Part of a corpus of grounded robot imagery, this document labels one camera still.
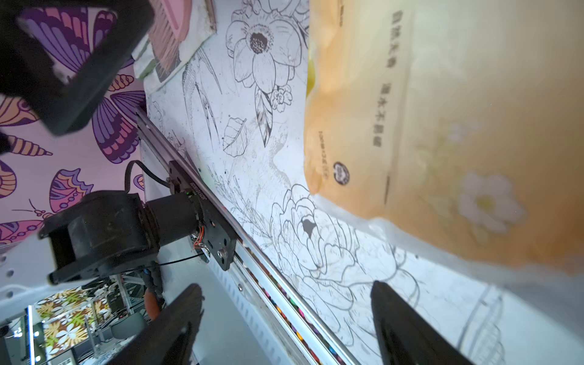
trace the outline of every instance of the line drawing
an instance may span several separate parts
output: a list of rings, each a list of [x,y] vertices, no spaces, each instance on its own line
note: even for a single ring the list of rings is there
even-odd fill
[[[211,73],[213,78],[215,79],[215,83],[219,88],[219,91],[223,93],[221,90],[221,85],[219,84],[219,80],[217,79],[217,74],[213,69],[213,65],[209,60],[205,50],[201,46],[193,55],[193,58],[186,64],[185,71],[183,72],[182,76],[182,85],[183,85],[183,92],[185,93],[185,108],[187,116],[189,117],[190,125],[193,125],[193,112],[191,106],[193,104],[193,95],[195,90],[197,90],[197,94],[199,95],[199,100],[201,101],[201,105],[203,107],[203,112],[205,114],[205,120],[207,121],[207,129],[209,131],[209,139],[211,140],[211,147],[213,147],[213,138],[211,135],[211,130],[215,129],[215,133],[217,138],[219,138],[219,131],[217,130],[217,121],[215,120],[215,114],[211,109],[211,103],[209,102],[209,98],[207,97],[207,92],[205,91],[205,87],[201,80],[201,65],[205,65],[207,70]]]
[[[503,290],[488,285],[460,334],[457,349],[476,364],[505,365],[498,323],[503,314]]]
[[[371,288],[373,281],[384,281],[416,307],[420,288],[404,269],[407,253],[395,246],[384,249],[387,245],[381,241],[383,253],[367,252],[360,242],[366,236],[316,208],[305,186],[287,189],[267,217],[244,195],[237,177],[217,174],[214,167],[208,171],[218,194],[231,203],[227,208],[262,250],[275,252],[270,259],[339,339],[346,346],[360,345],[366,353],[380,356],[371,317]],[[383,264],[365,268],[363,262],[373,259]]]
[[[158,130],[160,130],[160,132],[166,137],[172,146],[176,148],[178,153],[180,153],[180,155],[184,157],[184,159],[196,170],[196,165],[187,150],[186,139],[178,137],[174,129],[167,131],[166,124],[163,122],[164,115],[162,114],[160,105],[157,101],[153,101],[151,104],[152,108],[148,109],[148,117],[152,120],[154,125],[158,127]]]
[[[225,35],[227,54],[233,59],[233,76],[253,88],[256,119],[266,147],[273,130],[274,110],[292,103],[288,82],[308,51],[308,1],[243,0],[231,15]]]
[[[245,127],[247,119],[229,118],[223,135],[223,151],[231,157],[244,154],[248,147],[248,130]]]

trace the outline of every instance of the pink surface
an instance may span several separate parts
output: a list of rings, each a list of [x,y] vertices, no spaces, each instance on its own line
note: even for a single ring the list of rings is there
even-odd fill
[[[29,9],[23,17],[66,77],[74,77],[116,21],[111,12],[88,8]],[[0,157],[0,253],[36,234],[44,218],[84,195],[124,189],[128,161],[140,159],[131,110],[145,99],[132,64],[124,64],[88,125],[58,138],[26,101],[0,95],[0,128],[12,147]],[[144,200],[141,174],[136,166],[130,193]]]
[[[192,0],[160,0],[168,22],[172,27],[172,34],[179,41],[184,41],[189,32],[190,11]]]

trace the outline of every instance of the purple butterfly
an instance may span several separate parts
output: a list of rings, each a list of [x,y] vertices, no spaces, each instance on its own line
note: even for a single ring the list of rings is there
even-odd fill
[[[136,176],[134,177],[134,185],[135,185],[135,186],[136,186],[138,189],[140,189],[140,190],[144,191],[144,175],[142,175],[142,174],[140,174],[140,175],[136,175]]]
[[[59,71],[71,79],[107,36],[117,17],[111,11],[97,13],[93,27],[87,8],[27,9],[22,12],[29,32],[43,45]],[[121,69],[133,64],[130,58]],[[145,102],[144,91],[121,91],[134,82],[132,75],[118,74],[91,118],[93,134],[105,157],[119,164],[128,159],[138,145],[134,109]]]
[[[30,200],[29,203],[33,210],[14,210],[29,211],[35,213],[37,217],[46,219],[54,213],[58,213],[63,209],[79,203],[81,198],[89,194],[93,188],[93,185],[87,185],[83,181],[78,180],[80,171],[81,169],[73,171],[63,169],[55,174],[55,177],[53,177],[53,181],[51,182],[48,197],[51,211],[35,208]],[[42,227],[42,225],[42,220],[27,220],[0,224],[0,253],[8,251],[10,248],[14,247],[16,243],[23,241]]]

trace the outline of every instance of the leaf drawing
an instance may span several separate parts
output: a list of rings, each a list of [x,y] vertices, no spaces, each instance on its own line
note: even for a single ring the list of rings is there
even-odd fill
[[[262,133],[263,146],[267,146],[272,134],[273,111],[270,98],[256,85],[255,92],[256,117],[258,118],[259,131]]]
[[[229,118],[223,136],[223,151],[231,157],[244,154],[248,147],[248,131],[245,127],[247,119]]]
[[[498,327],[502,314],[503,292],[489,285],[464,325],[457,349],[475,364],[504,365],[505,348]]]
[[[192,115],[193,95],[194,91],[197,90],[199,100],[201,101],[201,105],[203,107],[203,113],[205,114],[205,120],[207,122],[209,137],[211,138],[211,143],[213,143],[213,139],[211,137],[211,122],[213,122],[213,127],[215,128],[215,133],[217,134],[217,137],[219,137],[219,132],[217,130],[217,122],[215,121],[215,115],[213,113],[213,110],[211,109],[211,103],[209,102],[209,98],[207,97],[207,93],[201,81],[201,63],[205,64],[205,66],[215,79],[217,87],[219,87],[219,91],[223,93],[221,91],[221,86],[219,85],[217,75],[213,70],[213,66],[209,61],[207,54],[205,54],[205,51],[202,48],[199,48],[199,50],[197,50],[197,52],[194,54],[193,59],[186,64],[185,71],[183,72],[182,84],[183,92],[185,94],[185,107],[187,116],[189,117],[189,121],[193,123]]]

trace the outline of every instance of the orange wire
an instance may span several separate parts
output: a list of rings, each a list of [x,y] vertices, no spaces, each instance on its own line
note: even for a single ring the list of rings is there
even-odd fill
[[[201,226],[201,233],[199,233],[199,237],[197,237],[197,240],[193,243],[193,247],[196,247],[201,243],[201,241],[203,240],[204,234],[205,234],[205,227]]]

